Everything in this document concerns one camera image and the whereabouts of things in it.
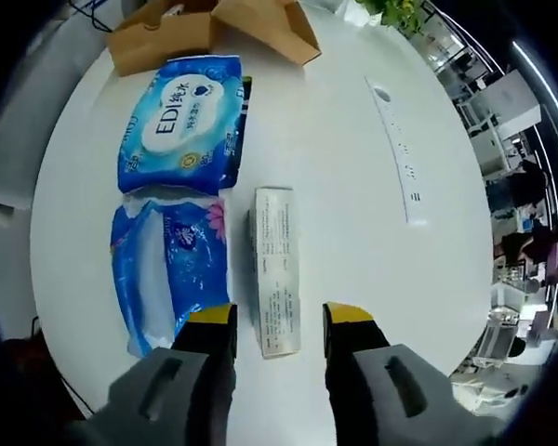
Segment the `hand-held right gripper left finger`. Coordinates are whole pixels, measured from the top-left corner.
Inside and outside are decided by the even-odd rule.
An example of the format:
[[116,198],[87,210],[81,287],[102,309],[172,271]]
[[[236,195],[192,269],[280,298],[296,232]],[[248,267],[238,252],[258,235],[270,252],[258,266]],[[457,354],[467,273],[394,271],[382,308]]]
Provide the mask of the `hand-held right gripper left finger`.
[[194,312],[171,348],[117,378],[81,424],[84,445],[223,445],[236,385],[237,306]]

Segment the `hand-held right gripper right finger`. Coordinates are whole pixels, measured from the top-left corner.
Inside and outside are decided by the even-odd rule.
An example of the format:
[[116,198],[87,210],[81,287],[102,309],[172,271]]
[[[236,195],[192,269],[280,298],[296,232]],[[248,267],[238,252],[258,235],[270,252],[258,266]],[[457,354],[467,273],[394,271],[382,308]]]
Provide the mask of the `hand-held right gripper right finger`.
[[327,302],[325,386],[339,445],[481,445],[484,423],[446,375],[391,344],[362,308]]

